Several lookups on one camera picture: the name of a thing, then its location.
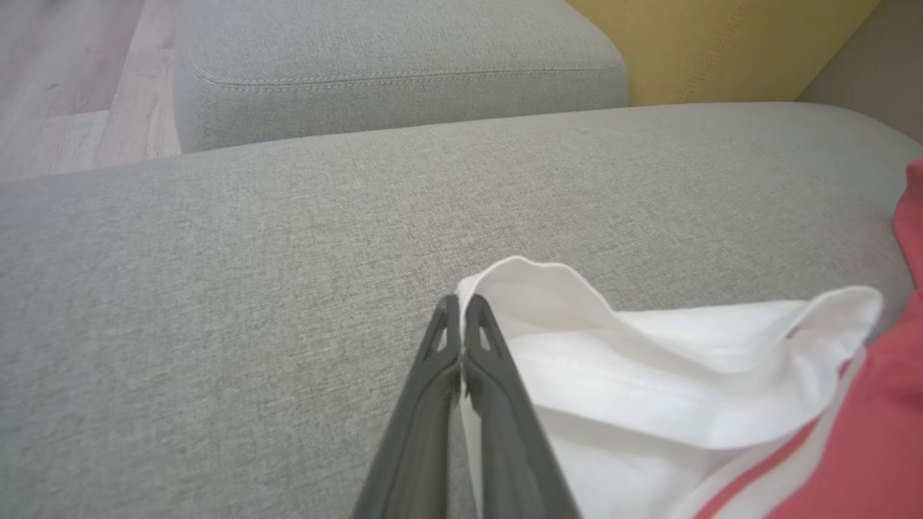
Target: sofa cushion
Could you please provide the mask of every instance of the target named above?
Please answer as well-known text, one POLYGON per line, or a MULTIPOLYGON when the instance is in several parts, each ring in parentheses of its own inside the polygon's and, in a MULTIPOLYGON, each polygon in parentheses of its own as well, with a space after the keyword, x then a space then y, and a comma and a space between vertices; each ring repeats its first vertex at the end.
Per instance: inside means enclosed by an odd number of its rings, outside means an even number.
POLYGON ((346 516, 438 298, 512 254, 626 310, 869 284, 887 326, 919 156, 839 108, 705 104, 0 186, 0 516, 346 516))
POLYGON ((186 0, 183 22, 183 151, 628 104, 564 0, 186 0))

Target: white cloth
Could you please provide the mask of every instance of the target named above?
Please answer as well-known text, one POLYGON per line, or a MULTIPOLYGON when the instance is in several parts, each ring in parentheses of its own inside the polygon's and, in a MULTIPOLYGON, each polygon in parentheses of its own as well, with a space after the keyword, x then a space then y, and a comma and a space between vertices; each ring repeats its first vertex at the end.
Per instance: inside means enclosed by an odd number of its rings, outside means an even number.
MULTIPOLYGON (((881 294, 861 286, 620 312, 567 265, 521 257, 462 280, 462 315, 475 293, 585 519, 694 514, 686 501, 706 481, 771 454, 824 412, 881 313, 881 294)), ((480 508, 479 419, 470 401, 461 410, 480 508)))

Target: yellow cushion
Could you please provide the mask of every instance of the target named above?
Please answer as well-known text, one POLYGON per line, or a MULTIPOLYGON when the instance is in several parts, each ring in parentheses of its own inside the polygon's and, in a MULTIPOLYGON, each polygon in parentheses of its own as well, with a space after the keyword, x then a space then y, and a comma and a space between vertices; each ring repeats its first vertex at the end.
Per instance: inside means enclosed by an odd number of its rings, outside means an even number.
POLYGON ((616 44, 631 104, 793 101, 881 0, 569 0, 616 44))

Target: wooden floor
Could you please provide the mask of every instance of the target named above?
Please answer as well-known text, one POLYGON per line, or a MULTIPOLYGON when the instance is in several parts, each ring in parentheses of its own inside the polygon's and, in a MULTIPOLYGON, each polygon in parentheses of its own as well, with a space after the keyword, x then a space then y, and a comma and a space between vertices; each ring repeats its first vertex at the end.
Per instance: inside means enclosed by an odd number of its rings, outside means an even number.
POLYGON ((0 1, 0 182, 179 154, 178 7, 0 1))

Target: red cloth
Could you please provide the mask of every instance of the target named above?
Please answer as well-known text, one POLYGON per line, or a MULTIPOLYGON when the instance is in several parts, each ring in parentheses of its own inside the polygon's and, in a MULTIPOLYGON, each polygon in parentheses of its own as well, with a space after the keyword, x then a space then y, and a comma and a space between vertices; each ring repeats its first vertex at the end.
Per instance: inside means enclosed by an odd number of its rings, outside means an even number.
POLYGON ((907 166, 894 230, 917 291, 869 348, 820 465, 772 519, 923 518, 923 160, 907 166))

